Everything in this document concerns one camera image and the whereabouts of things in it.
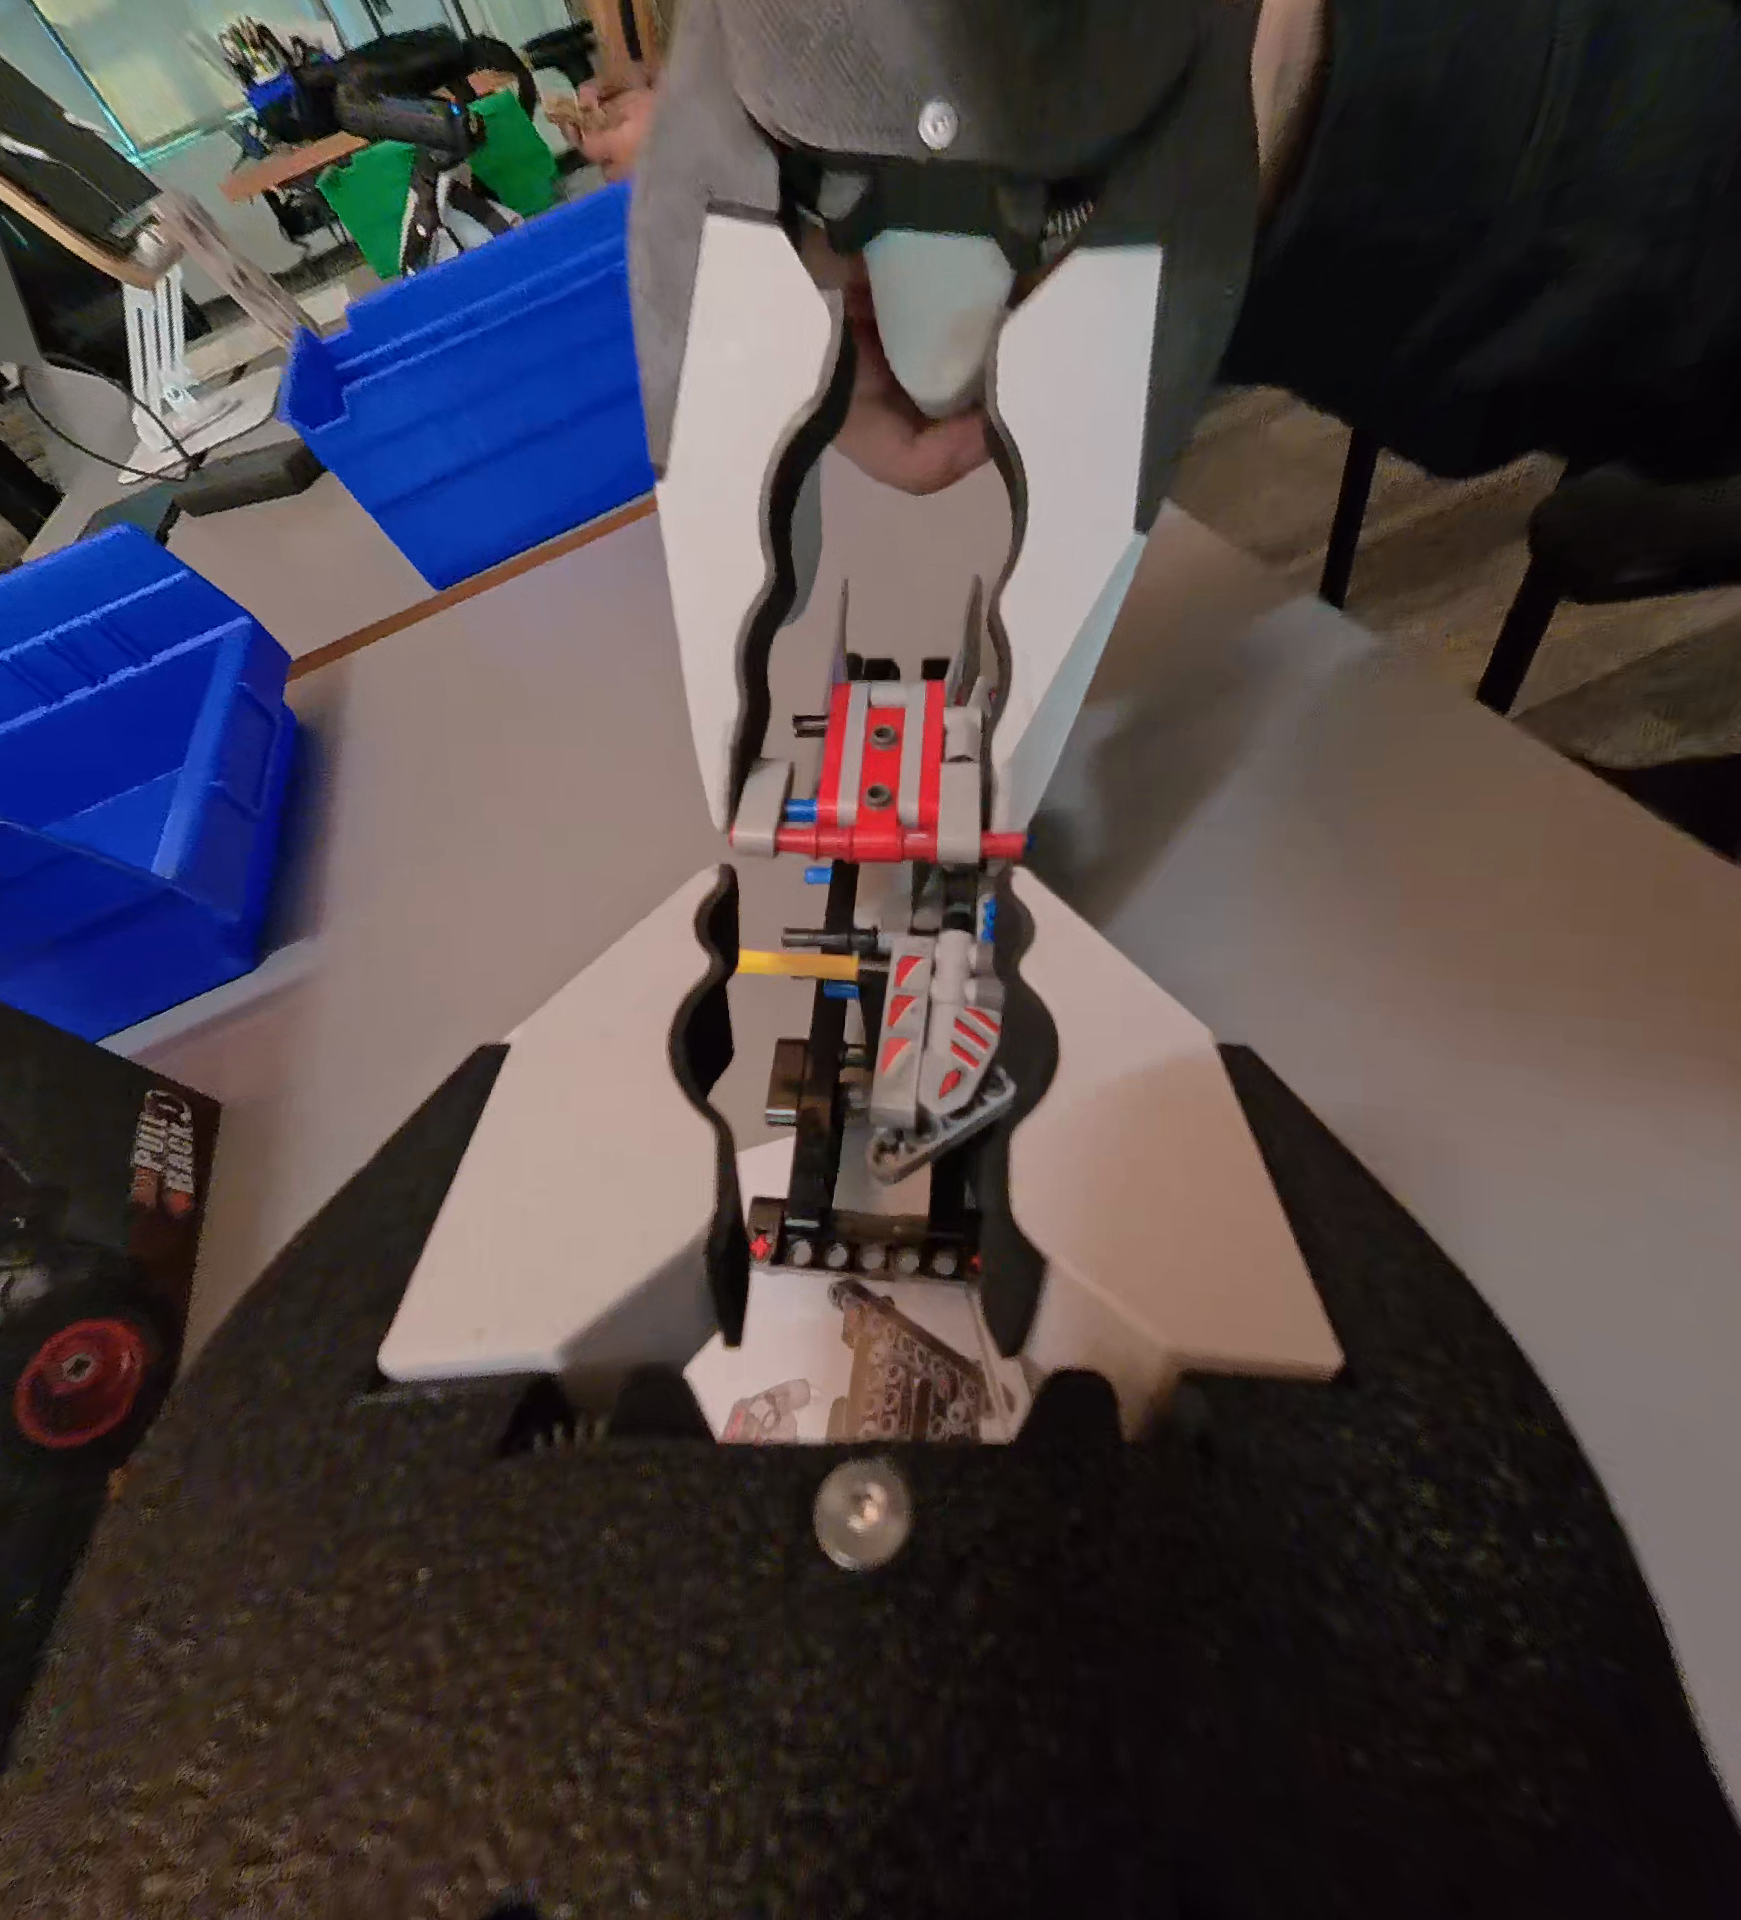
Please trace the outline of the black toy set box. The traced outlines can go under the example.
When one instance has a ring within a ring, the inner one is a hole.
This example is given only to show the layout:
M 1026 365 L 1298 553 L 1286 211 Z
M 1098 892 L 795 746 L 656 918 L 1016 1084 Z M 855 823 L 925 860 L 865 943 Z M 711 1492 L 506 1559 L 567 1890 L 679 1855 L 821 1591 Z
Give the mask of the black toy set box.
M 0 1749 L 183 1354 L 219 1106 L 0 1001 Z

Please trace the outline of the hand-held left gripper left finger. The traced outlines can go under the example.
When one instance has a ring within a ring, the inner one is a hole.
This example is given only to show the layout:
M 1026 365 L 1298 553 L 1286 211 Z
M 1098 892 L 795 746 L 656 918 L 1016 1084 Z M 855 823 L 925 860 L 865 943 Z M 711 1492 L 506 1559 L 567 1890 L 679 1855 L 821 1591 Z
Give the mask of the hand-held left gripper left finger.
M 616 1388 L 738 1343 L 751 1255 L 730 1123 L 738 879 L 691 874 L 518 1025 L 376 1367 Z

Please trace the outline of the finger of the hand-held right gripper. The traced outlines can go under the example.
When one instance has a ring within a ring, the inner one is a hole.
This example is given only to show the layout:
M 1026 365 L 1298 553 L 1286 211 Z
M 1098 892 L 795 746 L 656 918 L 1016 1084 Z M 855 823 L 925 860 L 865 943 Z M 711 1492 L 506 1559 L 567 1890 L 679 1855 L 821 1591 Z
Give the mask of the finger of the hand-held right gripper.
M 763 755 L 769 653 L 816 582 L 816 467 L 850 396 L 850 339 L 786 230 L 710 212 L 666 464 L 666 594 L 711 826 L 778 841 L 792 768 Z
M 1141 459 L 1162 252 L 1077 249 L 1002 322 L 988 383 L 1012 499 L 994 601 L 1006 690 L 988 742 L 994 834 L 1057 772 L 1145 553 Z

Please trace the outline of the grey desk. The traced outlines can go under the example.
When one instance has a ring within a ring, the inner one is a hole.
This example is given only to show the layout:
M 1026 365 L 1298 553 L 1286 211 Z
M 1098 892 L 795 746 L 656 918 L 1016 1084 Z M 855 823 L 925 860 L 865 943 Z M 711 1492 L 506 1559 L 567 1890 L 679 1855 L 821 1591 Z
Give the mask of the grey desk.
M 652 509 L 364 625 L 388 546 L 173 553 L 300 645 L 284 949 L 113 1038 L 231 1123 L 197 1335 L 416 1108 L 705 865 Z M 1050 792 L 1049 885 L 1248 1048 L 1535 1360 L 1741 1815 L 1741 874 L 1180 513 Z

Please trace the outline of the black chair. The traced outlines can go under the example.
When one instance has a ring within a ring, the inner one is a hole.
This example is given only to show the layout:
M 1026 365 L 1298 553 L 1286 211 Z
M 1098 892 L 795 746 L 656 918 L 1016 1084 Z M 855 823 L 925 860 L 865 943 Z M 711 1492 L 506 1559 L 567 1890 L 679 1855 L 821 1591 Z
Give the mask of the black chair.
M 1476 701 L 1510 717 L 1562 607 L 1618 609 L 1741 588 L 1741 476 L 1666 484 L 1623 467 L 1566 471 L 1535 509 L 1529 563 Z M 1741 868 L 1741 751 L 1597 778 Z

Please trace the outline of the clear acrylic stand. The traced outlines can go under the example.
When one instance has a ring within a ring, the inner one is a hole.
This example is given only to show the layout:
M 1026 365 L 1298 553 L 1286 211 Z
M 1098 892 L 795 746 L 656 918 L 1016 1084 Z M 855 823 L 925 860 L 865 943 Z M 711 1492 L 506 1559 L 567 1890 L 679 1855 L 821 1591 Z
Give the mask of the clear acrylic stand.
M 250 434 L 279 402 L 279 375 L 258 375 L 215 394 L 194 385 L 187 359 L 183 263 L 197 257 L 215 287 L 282 352 L 313 331 L 313 318 L 303 300 L 246 260 L 205 206 L 180 189 L 159 192 L 119 223 L 119 235 L 132 245 L 129 267 L 115 270 L 123 290 L 129 409 L 139 434 L 126 467 L 166 476 Z

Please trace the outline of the green cloth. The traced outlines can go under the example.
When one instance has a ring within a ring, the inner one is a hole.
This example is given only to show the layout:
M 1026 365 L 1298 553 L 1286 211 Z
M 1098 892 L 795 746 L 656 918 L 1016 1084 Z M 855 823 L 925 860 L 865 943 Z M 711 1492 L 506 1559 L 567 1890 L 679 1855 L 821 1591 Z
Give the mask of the green cloth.
M 520 218 L 533 218 L 561 201 L 559 163 L 513 95 L 479 98 L 468 113 L 484 129 L 484 141 L 472 154 L 472 182 L 485 198 Z M 413 165 L 410 144 L 376 141 L 315 180 L 324 205 L 378 280 L 396 280 L 403 271 L 402 230 Z

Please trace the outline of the blue plastic storage bin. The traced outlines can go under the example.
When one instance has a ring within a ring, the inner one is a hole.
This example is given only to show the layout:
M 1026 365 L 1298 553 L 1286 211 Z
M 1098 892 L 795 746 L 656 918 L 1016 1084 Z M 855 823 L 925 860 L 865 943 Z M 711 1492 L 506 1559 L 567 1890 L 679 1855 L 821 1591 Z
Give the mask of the blue plastic storage bin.
M 279 418 L 429 588 L 652 493 L 626 206 L 598 188 L 296 338 Z
M 287 669 L 132 527 L 0 574 L 0 1001 L 102 1041 L 260 967 Z

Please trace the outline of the person's right hand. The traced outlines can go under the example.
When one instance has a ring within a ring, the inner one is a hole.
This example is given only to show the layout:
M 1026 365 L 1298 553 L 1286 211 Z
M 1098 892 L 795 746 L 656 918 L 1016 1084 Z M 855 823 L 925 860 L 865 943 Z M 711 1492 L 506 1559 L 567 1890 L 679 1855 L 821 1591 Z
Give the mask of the person's right hand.
M 852 385 L 831 448 L 862 476 L 908 495 L 932 495 L 992 461 L 980 409 L 926 416 L 896 379 L 878 338 L 874 291 L 855 277 L 843 291 Z

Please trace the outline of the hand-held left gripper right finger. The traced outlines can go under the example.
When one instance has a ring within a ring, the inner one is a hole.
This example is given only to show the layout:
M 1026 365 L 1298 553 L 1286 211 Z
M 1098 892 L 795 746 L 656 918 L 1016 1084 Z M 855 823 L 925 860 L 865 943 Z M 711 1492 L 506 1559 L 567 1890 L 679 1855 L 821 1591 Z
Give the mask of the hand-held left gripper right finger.
M 1028 1373 L 1098 1378 L 1125 1441 L 1183 1374 L 1334 1381 L 1341 1343 L 1214 1036 L 1039 879 L 1008 902 L 1057 1041 L 1008 1132 L 1012 1224 L 1045 1261 Z

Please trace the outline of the grey red toy truck model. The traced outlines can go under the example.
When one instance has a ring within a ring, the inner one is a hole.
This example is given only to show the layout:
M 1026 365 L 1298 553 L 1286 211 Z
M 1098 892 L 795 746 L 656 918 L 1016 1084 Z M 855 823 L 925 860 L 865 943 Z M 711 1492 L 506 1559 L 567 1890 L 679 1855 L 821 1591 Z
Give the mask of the grey red toy truck model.
M 840 601 L 826 704 L 795 717 L 810 786 L 759 761 L 738 851 L 797 857 L 826 918 L 738 974 L 810 984 L 802 1038 L 769 1062 L 763 1118 L 792 1141 L 786 1197 L 746 1214 L 756 1264 L 850 1278 L 980 1282 L 977 1155 L 1021 1087 L 1002 1065 L 998 888 L 1023 855 L 988 826 L 987 591 L 956 653 L 916 672 L 847 648 Z

